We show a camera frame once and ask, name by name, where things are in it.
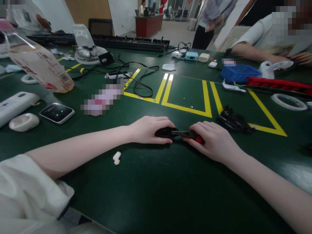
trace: black pants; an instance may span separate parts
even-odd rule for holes
[[[205,32],[205,28],[199,25],[195,33],[192,48],[207,49],[214,35],[214,31]]]

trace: black plier handle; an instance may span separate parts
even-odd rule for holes
[[[171,133],[177,136],[193,139],[200,144],[205,144],[204,139],[194,131],[172,131]]]

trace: red desk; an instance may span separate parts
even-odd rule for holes
[[[163,15],[136,17],[136,36],[150,37],[162,29]]]

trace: small fan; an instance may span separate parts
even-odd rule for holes
[[[92,39],[92,36],[84,24],[74,24],[73,32],[75,35],[78,49],[75,53],[77,62],[85,65],[93,65],[100,63],[99,56],[108,53],[106,49],[97,47]]]

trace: bottle label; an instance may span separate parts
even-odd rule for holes
[[[32,51],[29,51],[29,48],[27,52],[22,48],[19,51],[22,52],[8,51],[11,60],[43,87],[59,93],[66,93],[73,89],[74,81],[50,51],[42,46]]]

